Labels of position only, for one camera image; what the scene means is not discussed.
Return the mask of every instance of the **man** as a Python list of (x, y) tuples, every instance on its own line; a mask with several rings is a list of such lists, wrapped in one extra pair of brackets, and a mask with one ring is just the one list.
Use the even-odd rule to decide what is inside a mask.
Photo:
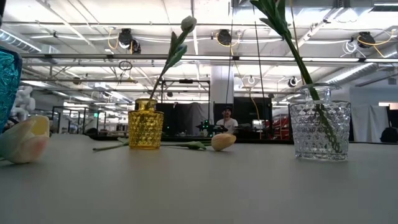
[(231, 118), (231, 108), (229, 106), (223, 110), (223, 116), (224, 119), (217, 121), (216, 125), (224, 126), (226, 129), (228, 129), (226, 133), (233, 134), (235, 127), (238, 126), (238, 122)]

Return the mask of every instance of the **glass vase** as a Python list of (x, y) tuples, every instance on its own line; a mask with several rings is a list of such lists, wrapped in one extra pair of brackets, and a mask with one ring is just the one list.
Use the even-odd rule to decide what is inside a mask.
[(301, 87), (305, 102), (290, 105), (296, 158), (347, 159), (351, 104), (331, 100), (331, 91), (337, 88), (327, 83), (305, 85)]
[(157, 101), (138, 99), (138, 110), (129, 111), (130, 149), (158, 149), (162, 137), (164, 114), (155, 111)]
[(0, 134), (15, 101), (21, 69), (21, 56), (0, 47)]

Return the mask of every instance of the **white plush toy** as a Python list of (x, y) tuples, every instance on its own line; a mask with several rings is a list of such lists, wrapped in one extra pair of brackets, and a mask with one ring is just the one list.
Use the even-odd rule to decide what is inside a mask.
[(11, 116), (18, 117), (20, 122), (26, 120), (29, 113), (35, 110), (36, 101), (30, 97), (32, 91), (31, 86), (20, 86), (18, 88)]

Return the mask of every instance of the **white table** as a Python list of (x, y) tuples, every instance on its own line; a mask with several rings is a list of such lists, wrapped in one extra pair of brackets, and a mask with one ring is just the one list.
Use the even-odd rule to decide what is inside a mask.
[(54, 135), (40, 161), (0, 162), (0, 223), (398, 223), (397, 146), (351, 144), (348, 162), (270, 144), (91, 150), (115, 143)]

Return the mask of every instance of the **teal glass vase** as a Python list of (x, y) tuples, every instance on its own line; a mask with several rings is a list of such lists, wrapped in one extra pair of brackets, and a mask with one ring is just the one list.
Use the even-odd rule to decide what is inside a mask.
[(0, 134), (15, 101), (21, 70), (21, 56), (16, 52), (0, 48)]

